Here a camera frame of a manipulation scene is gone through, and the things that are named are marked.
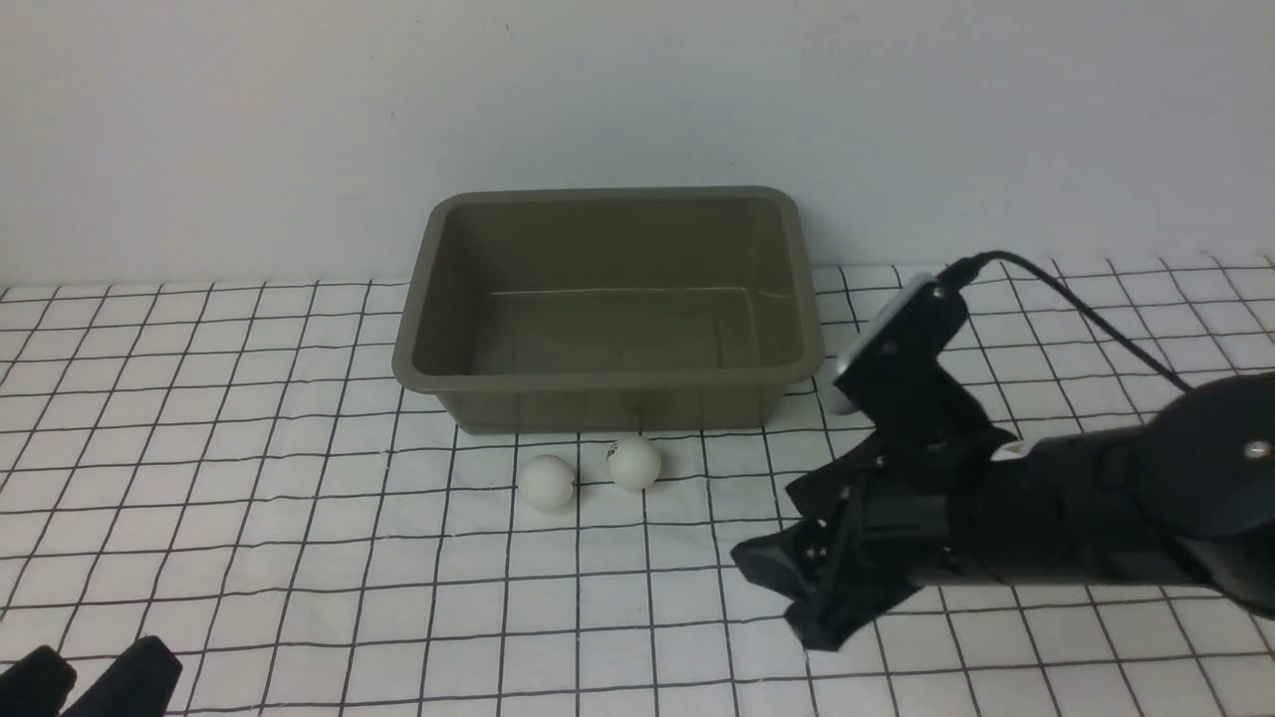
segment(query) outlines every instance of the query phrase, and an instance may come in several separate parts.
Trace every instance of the black grid line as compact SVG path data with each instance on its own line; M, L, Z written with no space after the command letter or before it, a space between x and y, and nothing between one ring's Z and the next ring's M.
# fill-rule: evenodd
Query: black grid line
M150 311L154 310L156 302L157 302L158 299L159 299L159 296L156 295L150 300L150 306L149 306L149 309L147 309L147 316L149 316ZM204 305L200 307L200 314L203 314L204 309L207 309L207 307L208 307L208 299L205 296ZM194 336L195 336L194 332L191 332L191 341L194 339ZM142 333L138 332L138 336L133 341L133 346L134 347L136 347L138 341L140 338L142 338ZM187 342L186 347L190 348L190 343L189 342ZM177 375L181 373L181 361L182 360L185 360L185 356L182 356L182 358L178 360L178 362L177 362L177 369L172 374L173 380L170 381L170 385L164 389L163 398L159 401L159 411L158 411L157 415L163 413L163 408L164 408L164 406L167 406L168 398L172 395L172 389L173 389L172 384L176 383ZM115 378L115 383L116 384L119 384L119 380L120 380L121 375L124 375L122 366L121 366L120 374L116 375L116 378ZM221 415L222 408L226 406L226 394L228 392L226 392L226 393L222 394L221 403L218 404L218 408L217 408L218 415ZM94 420L94 424L93 424L94 429L98 425L101 425L102 416L106 415L106 406L107 406L107 402L103 401L102 402L102 408L101 408L101 411L98 411L97 418ZM147 448L150 445L150 440L154 438L156 427L157 426L152 425L152 426L149 426L149 429L147 431L147 440L145 440L145 443L143 444L143 448L142 448L142 454L143 455L145 454ZM209 430L208 431L209 440L212 439L212 435L213 435L213 432L212 432L212 430ZM88 448L88 441L85 441L84 445L85 445L85 449L87 449ZM102 538L102 545L101 545L99 550L93 555L93 563L89 565L88 575L84 578L84 588L80 591L79 600L76 601L78 603L83 603L84 602L84 596L88 595L88 587L89 587L91 580L93 579L93 573L97 570L97 566L101 563L102 555L106 554L106 550L107 550L106 545L111 540L111 533L115 531L115 526L116 526L117 521L120 519L120 512L124 508L124 499L125 499L125 496L127 496L129 490L133 489L133 482L136 480L139 469L140 469L140 464L138 464L138 466L135 466L133 468L131 473L129 475L129 482L126 484L124 491L120 494L120 504L115 506L115 514L111 517L111 524L106 529L106 536L103 536L103 538ZM68 481L66 481L68 486L70 485L70 481L74 480L74 477L75 477L75 473L71 472L71 477L68 478ZM185 505L182 505L180 510L185 510ZM181 527L181 517L180 515L181 515L181 513L178 512L177 527L173 528L172 540L168 542L168 550L164 551L163 558L161 558L161 560L159 560L159 568L156 572L156 584L158 584L159 574L163 573L163 565L164 565L164 563L167 563L168 556L171 555L170 551L173 547L173 542L177 540L177 531ZM142 623L140 624L145 624L147 609L148 607L149 607L149 603L142 611ZM70 616L70 619L66 620L66 628L62 629L62 635L57 640L57 649L59 651L61 651L65 647L65 644L66 644L66 637L70 634L71 624L75 621L75 616L76 616L78 612L79 612L79 605L76 605L75 607L71 609L71 616Z
M1006 267L1005 264L1001 264L1001 267L1006 272L1006 276L1009 276L1009 267ZM1066 279L1062 279L1062 281L1063 281L1063 286L1066 286ZM1010 287L1011 288L1014 287L1014 281L1012 279L1010 281ZM1016 288L1014 288L1014 299L1019 302L1020 306L1023 305L1023 297L1019 296L1019 292L1017 292ZM1085 329L1089 332L1089 334L1091 337L1094 337L1094 341L1096 341L1098 339L1098 333L1094 330L1093 323L1089 319L1084 318L1084 316L1081 316L1081 320L1085 323ZM1030 328L1031 328L1031 336L1035 337L1035 338L1039 338L1037 336L1035 327L1030 327ZM1107 364L1109 366L1112 366L1112 369L1114 370L1114 365L1111 362L1111 356L1105 351L1100 351L1100 353L1103 355L1103 358L1107 361ZM1049 373L1053 375L1054 380L1057 381L1058 380L1058 373L1054 370L1053 361L1049 358L1048 353L1046 353L1046 365L1049 367ZM1117 376L1117 381L1119 383L1121 390L1123 392L1125 390L1125 384L1122 381L1119 381L1118 376ZM1063 399L1067 402L1067 408L1072 412L1072 415L1075 415L1076 410L1075 410L1075 406L1071 402L1071 398L1067 397L1067 392L1066 390L1062 392L1062 395L1063 395ZM1125 399L1128 401L1130 407L1135 406L1133 399L1128 395L1127 392L1125 393ZM1076 422L1077 422L1076 429L1079 430L1081 426L1079 425L1079 420ZM1090 609L1094 612L1094 619L1098 620L1098 626L1102 628L1103 639L1107 640L1107 648L1111 649L1112 656L1119 654L1117 652L1117 649L1116 649L1116 640L1112 639L1111 630L1107 628L1107 619L1103 616L1102 610L1098 609L1098 605L1094 601L1093 589L1090 589L1089 586L1085 586L1085 596L1089 598L1089 606L1090 606ZM1017 591L1015 591L1015 600L1016 601L1019 600L1017 598ZM1035 649L1035 637L1031 635L1031 625L1026 621L1026 615L1025 614L1024 614L1023 620L1024 620L1024 625L1028 628L1028 635L1031 637L1033 648ZM1039 660L1039 658L1040 658L1040 654L1039 654L1039 651L1037 651L1037 660ZM1125 683L1125 689L1128 690L1128 697L1133 702L1133 708L1137 709L1137 713L1140 716L1144 716L1145 712L1142 711L1142 704L1137 699L1137 693L1133 690L1133 684L1130 681L1128 674L1125 671L1123 665L1117 663L1117 669L1119 670L1121 679ZM1042 674L1046 677L1046 684L1049 685L1049 672L1046 671L1046 670L1042 670ZM1049 685L1049 690L1051 690L1051 694L1052 694L1053 693L1053 686L1052 685ZM1054 704L1057 706L1057 698L1054 698Z
M1168 264L1164 264L1164 268L1168 269ZM1173 287L1178 291L1179 295L1182 295L1182 299L1186 300L1186 295L1182 293L1182 286L1178 283L1177 277L1173 276L1173 272L1169 272L1169 281L1173 282ZM1121 281L1118 277L1117 277L1116 282L1121 286L1121 291L1123 291L1126 296L1130 296L1128 295L1128 288L1125 286L1125 282ZM1195 306L1191 306L1191 313L1195 315L1195 318L1196 318L1197 322L1200 322L1201 324L1204 324L1204 316L1200 315L1200 313L1196 310ZM1148 334L1151 336L1151 342L1155 344L1156 348L1159 348L1160 353L1164 356L1165 365L1170 370L1176 370L1174 362L1173 362L1172 357L1169 357L1168 352L1164 351L1164 347L1160 344L1160 339L1156 338L1155 333L1150 330L1150 327L1148 327L1146 319L1142 316L1142 310L1139 309L1139 307L1135 307L1133 309L1133 314L1137 316L1139 323L1142 324L1142 328L1146 329ZM1221 344L1216 343L1216 341L1214 341L1214 343L1218 347L1218 351L1220 351L1221 355L1225 357L1227 352L1223 350ZM1213 697L1214 704L1218 707L1219 712L1221 712L1223 714L1225 714L1227 713L1227 708L1223 704L1221 698L1218 695L1218 689L1214 686L1213 679L1209 677L1209 671L1204 669L1204 662L1200 660L1200 656L1196 652L1195 646L1192 644L1191 635L1187 634L1186 628L1182 625L1182 617L1178 615L1177 607L1174 607L1173 601L1169 600L1168 592L1165 592L1165 589L1163 587L1160 587L1159 589L1160 589L1160 593L1164 596L1164 602L1168 606L1169 612L1173 615L1173 623L1174 623L1174 625L1177 626L1178 632L1182 634L1182 639L1186 640L1187 646L1191 648L1191 657L1195 660L1196 669L1200 671L1200 676L1204 677L1205 684L1209 685L1209 693Z
M315 296L314 290L311 290L311 293L310 293L311 306L314 305L314 296ZM292 364L288 366L288 376L289 378L292 376L292 373L296 370L296 360L297 360L298 356L300 356L300 352L293 353ZM283 406L283 393L280 392L279 393L279 402L278 402L278 404L275 407L275 413L279 412L279 410L282 408L282 406ZM270 429L269 429L269 432L266 434L266 440L265 440L266 445L269 445L270 441L273 440L273 438L274 438L274 429L275 429L277 425L278 425L277 421L272 421L270 422ZM207 458L207 445L205 445L205 449L204 449L204 454L205 454L205 458ZM258 464L256 475L255 475L254 481L252 481L252 491L249 494L250 496L255 495L255 492L256 492L256 486L258 486L258 484L261 480L261 468L264 466L265 466L265 461L263 459ZM191 499L193 491L195 489L195 480L196 478L198 478L198 468L196 468L196 475L191 477L190 489L186 492L186 503L189 503L190 499ZM238 542L244 537L244 529L247 526L247 518L249 518L249 514L250 514L250 508L251 506L247 506L247 508L244 509L244 519L240 522L238 532L236 533L236 537L235 537L235 543L236 545L231 547L229 558L226 561L226 569L222 573L221 588L218 591L219 595L217 596L215 602L213 603L213 614L212 614L212 616L208 620L208 630L204 634L204 649L203 649L204 653L207 653L208 646L209 646L209 643L212 642L212 638L213 638L213 629L217 625L217 615L221 611L222 601L223 601L223 598L226 596L226 584L229 580L231 569L235 566L235 559L238 555ZM178 528L173 528L173 535L175 536L176 536L176 531L177 529ZM154 583L154 587L152 588L152 602L153 602L153 598L154 598L154 591L158 589L159 579L161 578L162 578L162 574L157 572L156 573L156 583ZM282 616L280 616L280 625L282 625ZM144 626L145 626L145 623L143 623L142 625L139 625L139 628L138 628L138 637L140 637L142 629L144 629ZM195 699L195 690L199 688L199 677L203 674L203 669L204 669L204 661L203 661L203 658L200 658L199 665L195 667L195 674L194 674L194 676L191 677L191 681L190 681L190 694L186 697L186 706L181 711L184 714L189 714L190 713L191 703Z
M518 434L514 434L514 461L513 468L509 476L510 486L518 480ZM509 494L509 536L505 538L505 575L504 575L504 595L501 596L501 612L500 612L500 652L497 653L496 665L499 665L499 672L496 674L496 693L501 694L505 689L505 674L509 672L509 663L506 662L506 647L509 638L509 568L513 560L511 555L514 552L514 512L515 501L513 491ZM575 644L575 649L580 649L580 643ZM505 697L496 698L496 717L500 717L505 707Z
M372 285L371 285L371 282L368 282L367 283L367 288L363 291L363 307L365 309L367 306L367 296L371 292L371 288L372 288ZM315 296L315 293L311 292L311 297L310 297L311 306L314 305L312 304L314 302L314 296ZM358 325L354 328L354 336L358 336L358 330L362 327L362 323L363 323L363 316L362 316L362 313L360 313ZM354 352L351 351L349 352L349 360L346 362L346 379L347 379L347 381L349 379L349 374L353 370L353 367L354 367ZM348 383L343 383L342 387L340 387L340 395L337 399L337 404L338 406L346 398L346 388L347 387L348 387ZM328 432L328 449L325 450L325 457L323 459L324 461L324 466L326 466L328 461L330 459L332 447L333 447L333 443L334 443L335 438L337 438L337 422L334 421L333 425L332 425L332 429ZM316 509L319 506L319 496L323 492L323 478L325 476L324 476L323 471L320 471L320 478L319 478L319 481L315 482L314 501L310 504L310 514L306 518L306 531L305 531L303 537L301 538L302 542L307 542L307 538L310 537L310 531L314 528L315 512L316 512ZM372 546L371 546L371 543L368 543L368 546L367 546L368 555L371 554L371 549L372 549ZM261 702L263 703L265 703L266 699L269 699L269 697L270 697L270 679L274 677L274 666L275 666L275 661L279 657L279 644L278 643L283 642L283 626L284 626L286 620L288 619L288 606L292 602L293 588L297 584L297 575L301 572L301 563L305 560L305 558L306 558L306 547L302 546L300 550L297 550L297 559L296 559L296 561L292 565L292 577L288 579L288 589L287 589L287 592L283 593L283 611L279 614L279 626L278 626L278 630L274 634L274 642L275 642L275 644L270 649L270 667L269 667L269 670L266 671L266 675L265 675L265 686L261 688Z
M399 388L398 397L398 412L394 413L394 432L390 434L390 449L386 454L385 471L381 473L381 491L376 500L376 518L372 519L372 536L375 537L377 529L381 524L381 510L385 508L385 485L390 480L390 467L394 463L394 439L398 435L398 421L403 411L403 394L405 389ZM372 570L372 555L376 550L376 543L370 541L367 546L367 559L363 561L363 578L360 580L361 586L367 584L367 579ZM354 602L354 625L351 633L349 656L346 658L346 681L340 688L340 708L338 709L338 717L346 713L346 703L349 699L349 679L354 674L354 648L360 644L358 642L358 628L363 619L363 598L367 597L367 591L358 591L358 600Z
M1005 276L1007 278L1006 283L1011 288L1011 291L1014 291L1014 299L1015 299L1015 301L1019 304L1019 306L1021 306L1023 305L1023 300L1019 297L1017 291L1015 291L1012 288L1014 287L1014 279L1010 277L1009 270L1001 263L997 263L997 265L1001 267L1002 270L1005 270ZM895 270L895 276L898 276L898 270ZM969 327L970 327L970 333L974 334L974 342L978 344L979 350L983 351L983 353L986 356L987 355L987 348L983 344L983 339L979 336L978 327L974 325L974 322L970 322ZM1028 327L1030 328L1030 330L1031 330L1031 333L1034 336L1035 334L1035 328L1031 327L1031 322L1028 322ZM1014 432L1021 436L1023 435L1023 429L1021 429L1021 426L1019 424L1019 420L1014 415L1014 408L1012 408L1012 404L1011 404L1011 402L1009 399L1009 395L1006 395L1006 393L1005 393L1005 387L1000 383L1000 380L996 376L996 366L993 366L991 361L988 361L988 370L992 374L992 379L996 381L996 389L997 389L997 392L1001 395L1001 401L1005 402L1006 412L1009 413L1009 421L1014 426ZM1076 427L1079 429L1080 427L1079 426L1079 420L1075 420L1075 421L1077 424ZM1028 621L1026 612L1023 610L1023 597L1019 595L1019 589L1016 587L1011 586L1010 587L1010 592L1014 595L1014 605L1017 607L1019 619L1023 621L1023 628L1026 630L1026 634L1028 634L1028 642L1031 644L1031 653L1035 657L1037 665L1040 665L1040 676L1044 679L1046 689L1049 690L1049 698L1053 702L1053 708L1054 708L1054 711L1056 711L1057 714L1061 714L1062 713L1062 708L1058 704L1057 693L1056 693L1056 690L1053 688L1052 681L1049 680L1049 671L1044 669L1044 660L1042 660L1042 657L1040 657L1040 646L1037 644L1037 635L1031 630L1031 624ZM973 684L970 685L970 691L973 693Z
M459 427L453 427L451 429L451 447L453 448L455 448L456 439L459 436L460 436L460 429ZM451 478L455 475L455 468L456 468L456 454L455 454L455 452L453 452L450 459L448 461L448 491L442 494L442 526L444 527L446 527L446 524L448 524L448 508L450 506L450 503L451 503ZM433 552L433 583L435 584L437 584L437 582L439 582L439 569L442 565L442 541L444 540L445 538L440 538L437 541L437 547L435 549L435 552ZM509 583L505 584L505 589L506 591L509 589ZM425 707L425 700L426 700L425 679L426 679L426 675L430 674L430 646L432 646L433 640L437 639L437 638L433 637L433 623L435 623L435 617L437 616L437 614L439 614L439 591L437 591L437 588L435 588L430 593L430 624L426 625L426 629L425 629L425 654L421 657L421 685L419 685L419 689L417 690L417 708L416 708L416 716L417 717L421 717L422 709Z

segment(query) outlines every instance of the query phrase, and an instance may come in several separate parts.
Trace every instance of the robotic arm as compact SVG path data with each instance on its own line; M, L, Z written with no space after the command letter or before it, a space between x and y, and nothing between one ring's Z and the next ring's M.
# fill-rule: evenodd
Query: robotic arm
M1019 441L938 365L973 279L945 274L839 360L875 432L788 486L801 522L731 552L793 601L802 646L839 649L943 584L1205 586L1275 617L1275 373L1191 389L1145 426Z

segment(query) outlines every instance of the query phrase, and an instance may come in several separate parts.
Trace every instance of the screw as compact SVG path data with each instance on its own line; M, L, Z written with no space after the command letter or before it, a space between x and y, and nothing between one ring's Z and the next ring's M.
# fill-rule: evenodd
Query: screw
M1251 440L1244 444L1244 458L1250 461L1261 461L1271 454L1271 444L1269 440Z

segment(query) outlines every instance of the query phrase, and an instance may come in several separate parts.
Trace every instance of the plastic bin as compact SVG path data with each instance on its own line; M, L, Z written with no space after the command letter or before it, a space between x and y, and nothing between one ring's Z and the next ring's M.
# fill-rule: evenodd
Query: plastic bin
M822 360L788 195L505 191L430 216L394 375L467 432L736 429Z

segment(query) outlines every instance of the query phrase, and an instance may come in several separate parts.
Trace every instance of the white wall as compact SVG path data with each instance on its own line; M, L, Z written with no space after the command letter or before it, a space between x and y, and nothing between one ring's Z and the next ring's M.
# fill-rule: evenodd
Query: white wall
M453 193L681 184L821 263L1270 248L1275 3L0 0L0 283L402 276Z

